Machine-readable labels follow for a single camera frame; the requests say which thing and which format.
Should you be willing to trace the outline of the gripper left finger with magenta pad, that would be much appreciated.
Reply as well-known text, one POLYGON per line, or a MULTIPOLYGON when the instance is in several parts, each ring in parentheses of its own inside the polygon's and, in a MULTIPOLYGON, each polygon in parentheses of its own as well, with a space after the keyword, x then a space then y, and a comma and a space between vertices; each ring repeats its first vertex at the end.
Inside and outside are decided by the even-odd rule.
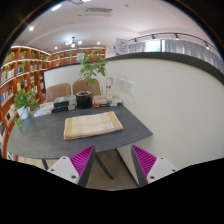
POLYGON ((48 172, 76 185, 85 187, 94 159, 95 146, 92 145, 71 157, 62 156, 48 169, 48 172))

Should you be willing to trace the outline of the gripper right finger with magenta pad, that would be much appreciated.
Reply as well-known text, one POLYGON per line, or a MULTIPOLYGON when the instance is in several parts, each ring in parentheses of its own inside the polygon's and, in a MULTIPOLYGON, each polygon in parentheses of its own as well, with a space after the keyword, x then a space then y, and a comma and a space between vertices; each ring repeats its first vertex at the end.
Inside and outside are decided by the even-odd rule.
POLYGON ((131 155, 141 187, 177 171, 165 157, 156 157, 138 146, 131 146, 131 155))

